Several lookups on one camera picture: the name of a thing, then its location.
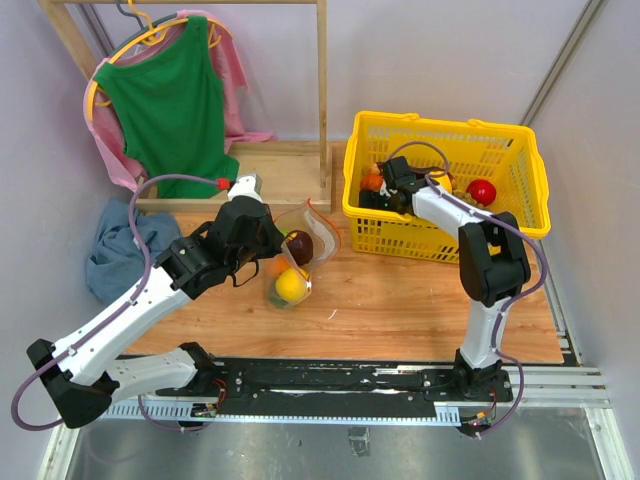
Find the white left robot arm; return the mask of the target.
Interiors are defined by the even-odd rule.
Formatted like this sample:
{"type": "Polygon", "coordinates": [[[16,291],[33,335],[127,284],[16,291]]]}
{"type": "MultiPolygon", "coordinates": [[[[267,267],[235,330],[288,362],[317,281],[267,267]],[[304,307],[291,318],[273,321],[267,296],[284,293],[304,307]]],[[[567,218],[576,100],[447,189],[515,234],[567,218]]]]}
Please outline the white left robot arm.
{"type": "Polygon", "coordinates": [[[231,196],[214,220],[173,241],[117,301],[79,330],[27,349],[62,423],[88,425],[121,400],[168,392],[200,396],[218,369],[196,342],[164,354],[123,359],[153,325],[210,288],[234,280],[246,264],[281,253],[283,234],[257,194],[231,196]]]}

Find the clear zip top bag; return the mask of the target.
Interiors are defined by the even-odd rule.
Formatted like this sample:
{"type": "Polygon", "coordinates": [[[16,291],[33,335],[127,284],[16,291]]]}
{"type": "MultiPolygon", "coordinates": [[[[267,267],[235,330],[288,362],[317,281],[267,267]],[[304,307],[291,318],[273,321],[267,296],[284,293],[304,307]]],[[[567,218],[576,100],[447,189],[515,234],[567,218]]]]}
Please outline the clear zip top bag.
{"type": "Polygon", "coordinates": [[[336,256],[341,238],[310,199],[278,214],[274,223],[284,242],[266,263],[266,299],[275,308],[291,309],[311,295],[312,274],[336,256]]]}

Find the yellow toy lemon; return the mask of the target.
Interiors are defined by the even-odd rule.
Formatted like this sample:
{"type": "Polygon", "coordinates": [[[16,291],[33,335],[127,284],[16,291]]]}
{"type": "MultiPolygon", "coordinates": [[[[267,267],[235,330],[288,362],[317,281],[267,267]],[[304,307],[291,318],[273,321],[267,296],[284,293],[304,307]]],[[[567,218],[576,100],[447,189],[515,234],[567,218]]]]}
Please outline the yellow toy lemon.
{"type": "Polygon", "coordinates": [[[276,293],[290,304],[302,301],[310,293],[310,289],[309,275],[304,270],[289,268],[275,282],[276,293]]]}

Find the orange toy carrot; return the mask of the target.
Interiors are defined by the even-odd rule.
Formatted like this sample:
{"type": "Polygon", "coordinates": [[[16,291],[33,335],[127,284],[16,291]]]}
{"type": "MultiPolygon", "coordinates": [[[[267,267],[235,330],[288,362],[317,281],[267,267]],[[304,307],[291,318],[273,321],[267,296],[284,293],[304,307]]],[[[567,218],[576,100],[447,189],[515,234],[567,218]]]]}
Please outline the orange toy carrot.
{"type": "Polygon", "coordinates": [[[284,255],[278,255],[270,260],[267,266],[267,273],[274,278],[278,278],[282,273],[290,268],[290,264],[284,255]]]}

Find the orange toy tangerine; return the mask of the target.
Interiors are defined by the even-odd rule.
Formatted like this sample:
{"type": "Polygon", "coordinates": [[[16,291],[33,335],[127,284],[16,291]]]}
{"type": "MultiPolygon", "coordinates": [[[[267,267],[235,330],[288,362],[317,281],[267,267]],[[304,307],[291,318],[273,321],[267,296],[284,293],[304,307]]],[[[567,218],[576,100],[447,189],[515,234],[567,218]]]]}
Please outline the orange toy tangerine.
{"type": "Polygon", "coordinates": [[[379,192],[383,186],[384,178],[380,174],[368,173],[360,180],[360,189],[379,192]]]}

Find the dark purple toy plum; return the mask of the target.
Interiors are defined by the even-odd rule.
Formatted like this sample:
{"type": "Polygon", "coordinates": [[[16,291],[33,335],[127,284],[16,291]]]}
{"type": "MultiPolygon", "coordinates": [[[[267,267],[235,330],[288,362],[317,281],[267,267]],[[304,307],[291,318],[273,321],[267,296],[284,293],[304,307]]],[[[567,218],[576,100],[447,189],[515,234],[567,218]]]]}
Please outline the dark purple toy plum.
{"type": "Polygon", "coordinates": [[[305,266],[313,259],[313,240],[306,231],[292,230],[292,239],[285,243],[298,266],[305,266]]]}

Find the yellow toy bell pepper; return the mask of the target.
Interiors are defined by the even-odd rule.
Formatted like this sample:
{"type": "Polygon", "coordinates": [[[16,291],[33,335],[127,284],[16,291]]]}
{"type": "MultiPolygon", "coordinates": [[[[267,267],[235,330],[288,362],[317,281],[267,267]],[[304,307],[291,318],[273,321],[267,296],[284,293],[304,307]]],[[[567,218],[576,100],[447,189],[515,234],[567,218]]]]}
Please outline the yellow toy bell pepper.
{"type": "Polygon", "coordinates": [[[430,179],[440,185],[447,193],[452,193],[455,187],[455,180],[449,173],[442,170],[433,170],[429,173],[430,179]]]}

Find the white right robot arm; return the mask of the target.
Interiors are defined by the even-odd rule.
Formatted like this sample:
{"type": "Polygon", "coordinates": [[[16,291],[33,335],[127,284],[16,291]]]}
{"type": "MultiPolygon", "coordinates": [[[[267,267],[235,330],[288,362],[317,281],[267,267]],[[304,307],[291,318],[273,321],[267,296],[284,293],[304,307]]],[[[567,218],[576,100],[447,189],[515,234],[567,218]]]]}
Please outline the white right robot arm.
{"type": "Polygon", "coordinates": [[[448,192],[442,171],[417,175],[403,156],[376,162],[370,171],[381,177],[380,185],[371,189],[368,181],[361,182],[361,206],[410,214],[457,240],[459,277],[470,311],[452,378],[443,389],[466,400],[480,398],[500,378],[506,318],[531,277],[518,223],[508,212],[492,215],[448,192]]]}

